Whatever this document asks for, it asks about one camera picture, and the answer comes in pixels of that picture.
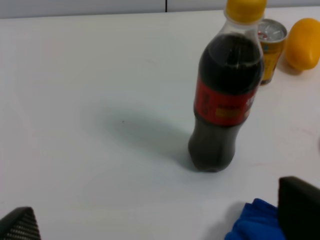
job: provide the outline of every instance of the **white wall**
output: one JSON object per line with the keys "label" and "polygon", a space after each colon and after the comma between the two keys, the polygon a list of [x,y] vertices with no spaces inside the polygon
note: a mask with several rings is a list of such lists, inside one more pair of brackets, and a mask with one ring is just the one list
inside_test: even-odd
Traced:
{"label": "white wall", "polygon": [[[168,0],[168,12],[223,9],[227,0]],[[320,6],[320,0],[268,0],[268,7]]]}
{"label": "white wall", "polygon": [[0,18],[165,12],[165,0],[0,0]]}

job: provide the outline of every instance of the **white table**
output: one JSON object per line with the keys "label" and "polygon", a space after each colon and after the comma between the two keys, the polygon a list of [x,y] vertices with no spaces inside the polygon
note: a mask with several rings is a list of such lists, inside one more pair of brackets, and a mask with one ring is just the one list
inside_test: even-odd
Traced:
{"label": "white table", "polygon": [[[267,9],[289,30],[320,7]],[[277,69],[231,165],[195,172],[197,67],[222,11],[0,20],[0,216],[44,240],[222,239],[278,178],[320,187],[320,67]]]}

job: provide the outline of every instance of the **cola bottle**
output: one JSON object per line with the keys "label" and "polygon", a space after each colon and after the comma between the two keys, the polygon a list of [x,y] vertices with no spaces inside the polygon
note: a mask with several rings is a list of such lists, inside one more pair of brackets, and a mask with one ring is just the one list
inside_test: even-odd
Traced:
{"label": "cola bottle", "polygon": [[201,56],[195,128],[188,143],[192,162],[200,171],[221,171],[234,157],[238,131],[264,73],[258,23],[265,7],[266,0],[228,0],[227,20]]}

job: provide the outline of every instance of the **red label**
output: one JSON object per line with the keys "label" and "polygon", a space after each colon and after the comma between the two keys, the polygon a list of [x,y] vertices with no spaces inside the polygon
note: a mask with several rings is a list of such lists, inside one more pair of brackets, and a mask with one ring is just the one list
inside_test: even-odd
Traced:
{"label": "red label", "polygon": [[206,121],[221,126],[242,123],[249,116],[257,89],[241,95],[225,95],[207,87],[198,78],[194,106]]}

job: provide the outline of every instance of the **blue fabric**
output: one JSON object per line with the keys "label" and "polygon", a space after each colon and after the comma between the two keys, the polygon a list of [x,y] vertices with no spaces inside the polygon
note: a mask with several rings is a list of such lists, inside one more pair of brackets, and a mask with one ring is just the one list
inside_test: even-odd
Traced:
{"label": "blue fabric", "polygon": [[278,223],[278,208],[256,198],[246,203],[224,240],[285,240]]}

